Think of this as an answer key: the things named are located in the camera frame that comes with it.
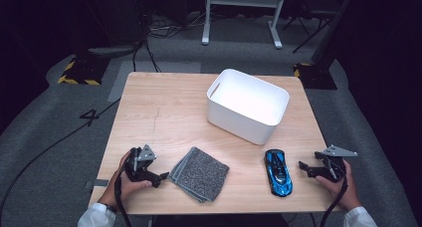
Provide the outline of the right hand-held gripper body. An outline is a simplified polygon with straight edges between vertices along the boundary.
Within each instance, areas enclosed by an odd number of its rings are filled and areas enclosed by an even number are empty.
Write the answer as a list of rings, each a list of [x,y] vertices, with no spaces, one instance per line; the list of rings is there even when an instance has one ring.
[[[345,157],[357,157],[356,151],[347,150],[335,145],[331,145],[323,151],[316,151],[315,158],[320,160],[323,167],[318,167],[315,171],[333,183],[339,182],[346,174],[343,159]]]

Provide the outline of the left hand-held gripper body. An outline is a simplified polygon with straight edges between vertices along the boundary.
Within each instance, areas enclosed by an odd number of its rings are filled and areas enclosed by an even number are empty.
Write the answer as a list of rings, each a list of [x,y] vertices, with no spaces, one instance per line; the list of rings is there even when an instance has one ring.
[[[148,180],[158,183],[159,176],[147,169],[155,159],[156,155],[147,144],[144,147],[134,147],[125,161],[124,171],[131,181]]]

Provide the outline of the blue toy car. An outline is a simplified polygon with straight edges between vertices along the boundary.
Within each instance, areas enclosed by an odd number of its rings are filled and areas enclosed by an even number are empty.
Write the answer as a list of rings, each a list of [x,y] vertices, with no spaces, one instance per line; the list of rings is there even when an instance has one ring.
[[[269,149],[264,156],[265,167],[273,195],[286,197],[293,192],[293,183],[286,165],[285,153]]]

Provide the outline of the grey cloth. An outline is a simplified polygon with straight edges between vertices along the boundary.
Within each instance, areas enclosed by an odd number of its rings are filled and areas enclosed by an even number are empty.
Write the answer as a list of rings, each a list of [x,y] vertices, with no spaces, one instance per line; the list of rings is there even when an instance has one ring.
[[[193,146],[170,171],[168,179],[200,203],[220,194],[230,167]]]

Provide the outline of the person's left hand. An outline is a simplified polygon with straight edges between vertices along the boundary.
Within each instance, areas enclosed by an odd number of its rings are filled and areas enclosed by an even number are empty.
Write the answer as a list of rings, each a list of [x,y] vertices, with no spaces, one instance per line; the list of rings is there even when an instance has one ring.
[[[124,162],[129,155],[129,151],[121,158],[119,166],[117,170],[112,175],[107,188],[103,195],[99,198],[98,203],[105,204],[107,206],[111,206],[116,211],[119,210],[119,206],[117,201],[115,200],[114,195],[114,183],[116,179],[119,177],[121,180],[121,195],[120,195],[120,202],[123,203],[132,193],[139,191],[143,188],[151,187],[152,183],[148,180],[143,180],[140,182],[132,182],[126,175],[125,172],[120,173],[120,169],[124,166]]]

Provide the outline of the person's right hand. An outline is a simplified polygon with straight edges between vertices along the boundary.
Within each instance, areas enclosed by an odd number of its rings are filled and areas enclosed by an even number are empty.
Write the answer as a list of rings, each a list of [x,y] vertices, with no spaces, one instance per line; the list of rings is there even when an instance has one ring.
[[[360,207],[361,202],[358,198],[357,189],[352,177],[351,166],[346,160],[343,162],[343,164],[346,170],[345,177],[347,179],[347,188],[338,201],[338,204],[346,211],[350,211],[356,207]],[[318,184],[323,186],[333,198],[337,197],[340,193],[342,187],[341,181],[333,183],[322,176],[317,176],[316,181]]]

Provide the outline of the grey tape strip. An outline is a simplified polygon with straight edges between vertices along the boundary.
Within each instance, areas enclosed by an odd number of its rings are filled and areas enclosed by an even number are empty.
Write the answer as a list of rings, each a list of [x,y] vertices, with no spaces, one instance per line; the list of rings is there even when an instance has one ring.
[[[85,183],[84,188],[93,189],[96,186],[107,187],[108,181],[106,179],[89,180]]]

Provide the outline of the white plastic bin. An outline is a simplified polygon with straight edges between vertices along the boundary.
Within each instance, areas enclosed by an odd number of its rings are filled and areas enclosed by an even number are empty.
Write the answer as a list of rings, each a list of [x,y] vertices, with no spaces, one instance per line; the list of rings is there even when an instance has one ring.
[[[270,139],[290,100],[286,90],[233,69],[224,70],[206,96],[211,123],[258,145]]]

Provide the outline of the dark stand with round base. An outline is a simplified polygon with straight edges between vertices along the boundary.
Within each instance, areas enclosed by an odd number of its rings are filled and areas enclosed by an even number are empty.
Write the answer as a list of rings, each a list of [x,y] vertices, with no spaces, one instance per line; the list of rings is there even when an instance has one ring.
[[[100,57],[121,57],[136,53],[145,40],[144,0],[83,0],[101,32],[107,48],[92,48]]]

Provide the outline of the black yellow striped base plate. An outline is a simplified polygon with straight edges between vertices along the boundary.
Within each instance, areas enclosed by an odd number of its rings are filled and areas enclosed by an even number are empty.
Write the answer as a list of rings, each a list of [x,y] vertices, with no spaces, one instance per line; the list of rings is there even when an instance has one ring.
[[[305,89],[336,90],[337,86],[329,70],[320,69],[317,65],[297,63],[293,66],[294,75],[300,79]]]
[[[59,84],[99,86],[103,82],[109,59],[82,60],[72,57],[58,79]]]

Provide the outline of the grey metal post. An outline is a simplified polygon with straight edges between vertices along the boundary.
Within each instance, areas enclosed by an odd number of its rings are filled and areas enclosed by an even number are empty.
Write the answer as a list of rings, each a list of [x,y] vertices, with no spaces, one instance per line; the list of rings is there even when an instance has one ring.
[[[339,11],[335,15],[328,30],[323,35],[319,45],[317,46],[312,61],[324,69],[328,69],[335,59],[335,52],[338,50],[341,35],[341,20],[346,13],[347,7],[351,0],[343,0],[340,4]]]

